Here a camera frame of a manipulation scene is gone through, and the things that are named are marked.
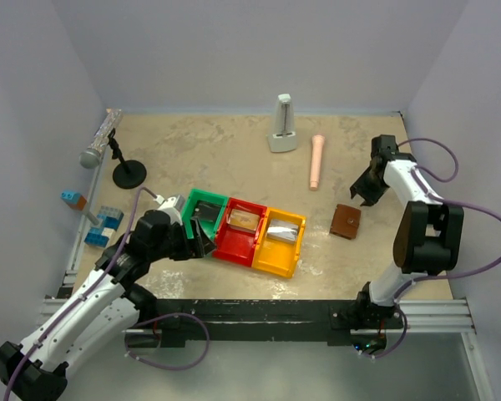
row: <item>microphone stand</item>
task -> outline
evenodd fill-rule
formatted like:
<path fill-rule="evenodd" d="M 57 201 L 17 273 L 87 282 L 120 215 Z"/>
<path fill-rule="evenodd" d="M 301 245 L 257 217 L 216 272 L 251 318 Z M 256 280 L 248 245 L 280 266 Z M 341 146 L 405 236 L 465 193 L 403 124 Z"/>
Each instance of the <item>microphone stand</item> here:
<path fill-rule="evenodd" d="M 115 128 L 108 135 L 108 145 L 113 151 L 111 158 L 119 159 L 119 165 L 115 167 L 113 179 L 114 183 L 124 190 L 131 190 L 140 186 L 144 179 L 147 178 L 147 169 L 143 163 L 137 160 L 125 160 L 123 152 L 119 148 L 119 144 L 115 137 Z"/>

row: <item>beige table surface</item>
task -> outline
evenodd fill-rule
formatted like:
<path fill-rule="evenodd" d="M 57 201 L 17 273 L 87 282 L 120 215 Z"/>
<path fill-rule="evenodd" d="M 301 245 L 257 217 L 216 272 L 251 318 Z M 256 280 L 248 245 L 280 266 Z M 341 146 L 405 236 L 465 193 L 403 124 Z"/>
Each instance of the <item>beige table surface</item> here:
<path fill-rule="evenodd" d="M 283 279 L 214 258 L 157 261 L 138 281 L 160 298 L 349 299 L 376 279 L 392 260 L 392 243 L 402 206 L 389 190 L 373 207 L 362 208 L 358 238 L 330 236 L 336 204 L 359 206 L 349 187 L 367 168 L 371 138 L 407 138 L 399 116 L 300 116 L 299 146 L 272 154 L 266 140 L 271 118 L 265 115 L 127 114 L 117 129 L 124 156 L 142 161 L 145 181 L 165 197 L 187 196 L 192 188 L 234 196 L 306 216 L 301 259 L 292 279 Z M 309 191 L 311 136 L 326 136 L 318 191 Z M 102 172 L 101 205 L 124 211 L 124 231 L 135 190 L 121 190 L 111 175 L 116 160 Z M 156 208 L 142 195 L 136 219 Z M 84 281 L 101 250 L 86 246 L 76 287 Z M 410 299 L 451 299 L 447 281 L 425 282 Z"/>

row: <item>plastic storage bin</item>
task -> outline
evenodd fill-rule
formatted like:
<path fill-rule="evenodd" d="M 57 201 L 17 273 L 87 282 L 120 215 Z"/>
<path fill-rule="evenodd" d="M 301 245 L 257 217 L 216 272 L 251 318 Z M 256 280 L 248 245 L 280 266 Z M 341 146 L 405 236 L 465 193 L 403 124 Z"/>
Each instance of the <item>plastic storage bin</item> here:
<path fill-rule="evenodd" d="M 199 219 L 200 225 L 202 226 L 206 235 L 211 240 L 213 240 L 215 238 L 215 233 L 219 228 L 219 224 L 223 218 L 223 214 L 225 213 L 226 204 L 228 203 L 228 196 L 217 195 L 205 190 L 197 190 L 195 188 L 191 190 L 190 196 L 188 197 L 184 209 L 182 210 L 182 221 L 184 222 L 185 234 L 188 238 L 193 238 L 190 219 L 193 215 L 193 212 L 195 211 L 195 206 L 198 201 L 205 201 L 220 206 L 220 212 L 215 222 L 202 221 L 201 219 Z"/>
<path fill-rule="evenodd" d="M 260 216 L 256 232 L 250 233 L 230 227 L 228 225 L 228 218 L 233 209 L 249 211 Z M 226 204 L 223 220 L 215 236 L 217 249 L 213 252 L 213 257 L 251 267 L 254 260 L 256 243 L 266 217 L 266 212 L 267 207 L 265 206 L 230 198 Z"/>
<path fill-rule="evenodd" d="M 295 243 L 289 244 L 267 237 L 267 228 L 269 228 L 271 220 L 275 219 L 289 221 L 299 226 L 299 233 Z M 272 207 L 268 208 L 264 225 L 258 236 L 252 267 L 278 276 L 291 278 L 301 253 L 301 242 L 305 227 L 306 218 L 304 216 L 294 215 Z"/>

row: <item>leather wallet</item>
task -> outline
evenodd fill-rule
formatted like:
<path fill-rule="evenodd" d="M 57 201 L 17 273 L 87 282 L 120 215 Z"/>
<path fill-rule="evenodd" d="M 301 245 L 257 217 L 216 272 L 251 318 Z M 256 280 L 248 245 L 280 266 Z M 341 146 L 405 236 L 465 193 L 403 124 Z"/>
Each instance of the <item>leather wallet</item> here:
<path fill-rule="evenodd" d="M 354 240 L 357 237 L 361 216 L 360 209 L 338 204 L 334 217 L 332 217 L 330 233 L 348 240 Z"/>

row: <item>gray floor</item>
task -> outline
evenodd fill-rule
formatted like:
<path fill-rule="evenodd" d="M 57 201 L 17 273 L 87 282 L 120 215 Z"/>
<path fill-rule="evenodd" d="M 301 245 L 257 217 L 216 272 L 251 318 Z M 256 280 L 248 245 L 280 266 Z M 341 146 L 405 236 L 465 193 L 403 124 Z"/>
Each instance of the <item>gray floor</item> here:
<path fill-rule="evenodd" d="M 188 343 L 149 358 L 189 362 L 203 346 Z M 375 363 L 353 348 L 324 343 L 212 343 L 206 359 L 184 372 L 124 358 L 117 338 L 80 370 L 60 401 L 102 399 L 474 401 L 478 395 L 460 335 L 409 334 L 394 354 Z"/>

